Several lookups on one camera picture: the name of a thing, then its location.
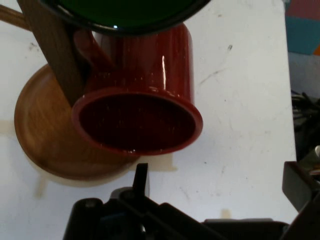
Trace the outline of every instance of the black machine part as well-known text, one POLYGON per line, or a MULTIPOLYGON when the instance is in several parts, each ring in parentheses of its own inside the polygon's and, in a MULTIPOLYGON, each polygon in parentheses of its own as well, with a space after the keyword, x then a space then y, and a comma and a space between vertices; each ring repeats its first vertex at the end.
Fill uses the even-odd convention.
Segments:
POLYGON ((88 198, 73 206, 64 240, 320 240, 320 184, 296 162, 284 164, 282 190, 299 212, 291 225, 271 219, 197 222, 148 195, 148 164, 136 167, 132 187, 110 200, 88 198))

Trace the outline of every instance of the glossy red ceramic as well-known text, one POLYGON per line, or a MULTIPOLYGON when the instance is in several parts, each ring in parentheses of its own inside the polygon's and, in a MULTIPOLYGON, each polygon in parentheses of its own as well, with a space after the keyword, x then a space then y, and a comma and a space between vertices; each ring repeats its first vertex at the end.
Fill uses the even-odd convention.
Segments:
POLYGON ((183 24, 154 35, 114 37, 80 30, 79 52, 92 65, 73 106, 76 130, 92 145, 125 155, 158 155, 197 139, 192 40, 183 24))

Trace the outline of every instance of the white table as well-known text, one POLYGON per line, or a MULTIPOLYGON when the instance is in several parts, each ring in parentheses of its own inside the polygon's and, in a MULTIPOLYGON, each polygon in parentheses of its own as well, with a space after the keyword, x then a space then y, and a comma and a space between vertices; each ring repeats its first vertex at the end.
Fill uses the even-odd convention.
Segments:
MULTIPOLYGON (((0 4, 19 9, 13 0, 0 4)), ((214 0, 187 21, 193 37, 200 138, 174 154, 142 157, 150 198, 198 221, 297 215, 282 193, 285 161, 296 158, 281 0, 214 0)), ((135 168, 95 186, 32 166, 14 130, 27 80, 46 60, 33 35, 0 22, 0 239, 60 240, 73 204, 104 201, 130 186, 135 168)))

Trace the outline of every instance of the blue object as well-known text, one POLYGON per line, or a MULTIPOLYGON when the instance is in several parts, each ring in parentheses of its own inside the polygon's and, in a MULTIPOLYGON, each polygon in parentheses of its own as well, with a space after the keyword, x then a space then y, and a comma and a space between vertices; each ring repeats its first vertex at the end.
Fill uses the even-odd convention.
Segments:
POLYGON ((288 51, 312 55, 320 42, 320 21, 286 16, 288 51))

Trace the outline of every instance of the black plastic object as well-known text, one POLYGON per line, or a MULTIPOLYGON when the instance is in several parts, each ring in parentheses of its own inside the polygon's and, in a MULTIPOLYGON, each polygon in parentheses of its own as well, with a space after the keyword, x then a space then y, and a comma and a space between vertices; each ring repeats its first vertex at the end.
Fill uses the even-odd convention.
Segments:
POLYGON ((168 203, 146 197, 148 164, 138 164, 133 187, 102 205, 78 201, 64 240, 319 240, 320 185, 296 162, 286 162, 283 192, 299 211, 291 225, 271 219, 211 219, 200 223, 168 203))
POLYGON ((80 27, 118 36, 144 35, 173 27, 210 0, 39 0, 80 27))

